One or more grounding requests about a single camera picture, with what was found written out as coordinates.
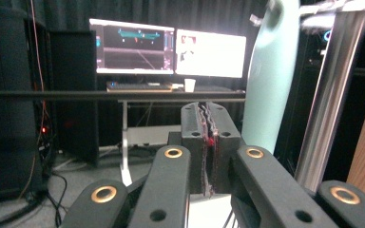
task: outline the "computer monitor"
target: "computer monitor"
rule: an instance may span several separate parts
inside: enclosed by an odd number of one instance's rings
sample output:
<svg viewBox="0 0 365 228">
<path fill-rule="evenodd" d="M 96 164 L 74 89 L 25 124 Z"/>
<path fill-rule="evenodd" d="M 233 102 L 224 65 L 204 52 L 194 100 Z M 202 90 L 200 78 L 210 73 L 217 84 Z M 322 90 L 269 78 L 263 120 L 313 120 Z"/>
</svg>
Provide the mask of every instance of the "computer monitor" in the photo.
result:
<svg viewBox="0 0 365 228">
<path fill-rule="evenodd" d="M 174 28 L 90 19 L 98 74 L 173 74 Z"/>
<path fill-rule="evenodd" d="M 177 29 L 176 74 L 241 78 L 244 36 Z"/>
</svg>

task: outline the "floor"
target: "floor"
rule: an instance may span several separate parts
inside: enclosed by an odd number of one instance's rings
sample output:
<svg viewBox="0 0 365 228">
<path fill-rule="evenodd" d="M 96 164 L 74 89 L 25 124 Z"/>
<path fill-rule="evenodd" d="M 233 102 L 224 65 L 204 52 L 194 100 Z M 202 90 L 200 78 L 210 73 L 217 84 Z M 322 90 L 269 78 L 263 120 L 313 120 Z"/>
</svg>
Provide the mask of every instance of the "floor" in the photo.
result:
<svg viewBox="0 0 365 228">
<path fill-rule="evenodd" d="M 137 180 L 146 175 L 153 160 L 156 149 L 147 148 L 135 149 L 130 152 L 130 172 L 133 180 Z M 118 149 L 101 149 L 99 166 L 93 168 L 73 157 L 60 154 L 57 156 L 54 169 L 67 180 L 67 190 L 64 194 L 62 205 L 69 208 L 77 199 L 79 194 L 91 183 L 100 179 L 121 180 L 119 163 L 121 155 Z M 48 180 L 48 190 L 50 194 L 58 200 L 64 190 L 64 181 L 52 176 Z M 9 200 L 0 202 L 0 218 L 27 203 L 23 200 Z M 188 227 L 223 227 L 229 213 L 230 197 L 228 195 L 217 195 L 211 199 L 200 195 L 191 195 Z M 32 212 L 4 227 L 55 227 L 55 209 L 48 199 L 34 209 Z M 227 227 L 233 227 L 233 218 Z"/>
</svg>

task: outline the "metal rod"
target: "metal rod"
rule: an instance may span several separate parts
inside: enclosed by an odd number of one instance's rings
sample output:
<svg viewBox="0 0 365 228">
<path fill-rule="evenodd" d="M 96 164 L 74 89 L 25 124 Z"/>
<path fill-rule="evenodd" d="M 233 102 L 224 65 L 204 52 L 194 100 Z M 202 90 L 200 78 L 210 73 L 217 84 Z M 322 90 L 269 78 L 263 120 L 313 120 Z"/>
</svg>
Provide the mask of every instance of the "metal rod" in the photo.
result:
<svg viewBox="0 0 365 228">
<path fill-rule="evenodd" d="M 324 175 L 364 31 L 365 10 L 336 14 L 295 174 L 300 185 L 314 192 Z"/>
<path fill-rule="evenodd" d="M 26 101 L 156 101 L 156 102 L 244 102 L 245 93 L 238 92 L 135 92 L 112 93 L 105 91 L 0 91 L 0 99 Z"/>
</svg>

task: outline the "desk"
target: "desk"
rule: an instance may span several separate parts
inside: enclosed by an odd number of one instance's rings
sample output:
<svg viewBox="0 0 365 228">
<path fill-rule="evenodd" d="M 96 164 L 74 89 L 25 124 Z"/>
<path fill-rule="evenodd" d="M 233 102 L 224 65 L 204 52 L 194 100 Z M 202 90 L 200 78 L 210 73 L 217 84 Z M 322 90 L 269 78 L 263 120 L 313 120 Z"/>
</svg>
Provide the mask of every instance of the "desk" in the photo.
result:
<svg viewBox="0 0 365 228">
<path fill-rule="evenodd" d="M 108 91 L 110 93 L 127 94 L 125 91 Z M 134 92 L 134 96 L 127 99 L 120 99 L 123 104 L 123 162 L 120 164 L 121 176 L 125 186 L 132 183 L 128 168 L 128 138 L 127 138 L 127 110 L 128 103 L 193 103 L 193 102 L 223 102 L 243 103 L 245 93 L 243 92 Z"/>
</svg>

